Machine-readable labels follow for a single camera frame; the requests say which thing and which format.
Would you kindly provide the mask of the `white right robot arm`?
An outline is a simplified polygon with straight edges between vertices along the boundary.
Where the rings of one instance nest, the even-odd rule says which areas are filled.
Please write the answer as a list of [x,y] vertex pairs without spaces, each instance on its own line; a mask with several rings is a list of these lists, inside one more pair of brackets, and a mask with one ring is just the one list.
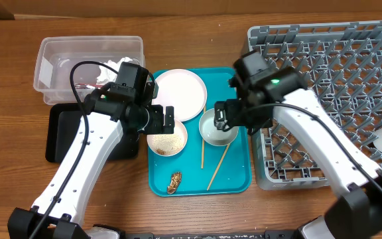
[[382,168],[331,120],[294,68],[237,71],[229,84],[237,98],[214,104],[215,126],[253,133],[277,121],[315,160],[337,198],[294,238],[370,238],[382,231]]

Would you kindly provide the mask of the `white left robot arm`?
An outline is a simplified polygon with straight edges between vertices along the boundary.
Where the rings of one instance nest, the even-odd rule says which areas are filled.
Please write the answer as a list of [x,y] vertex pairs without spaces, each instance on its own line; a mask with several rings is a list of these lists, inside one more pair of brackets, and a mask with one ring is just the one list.
[[174,108],[153,105],[155,84],[143,90],[109,82],[88,94],[76,135],[56,174],[30,209],[15,208],[7,228],[11,238],[124,238],[124,231],[81,225],[95,183],[112,151],[129,133],[174,131]]

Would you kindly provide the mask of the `grey-green bowl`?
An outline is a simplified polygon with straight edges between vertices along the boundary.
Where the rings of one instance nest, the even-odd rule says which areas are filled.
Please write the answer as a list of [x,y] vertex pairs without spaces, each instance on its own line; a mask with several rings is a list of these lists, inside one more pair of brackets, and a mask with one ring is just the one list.
[[217,129],[214,125],[215,110],[206,111],[199,121],[199,132],[202,139],[213,146],[226,146],[232,143],[238,135],[239,128],[233,127],[231,130],[224,132]]

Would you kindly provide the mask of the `red snack wrapper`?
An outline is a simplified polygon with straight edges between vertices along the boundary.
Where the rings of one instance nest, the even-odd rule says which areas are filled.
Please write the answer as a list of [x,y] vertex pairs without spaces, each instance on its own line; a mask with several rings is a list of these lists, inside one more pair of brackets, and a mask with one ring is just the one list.
[[89,89],[89,90],[95,90],[102,87],[102,85],[99,85],[99,84],[83,84],[83,83],[75,83],[74,86],[76,89]]

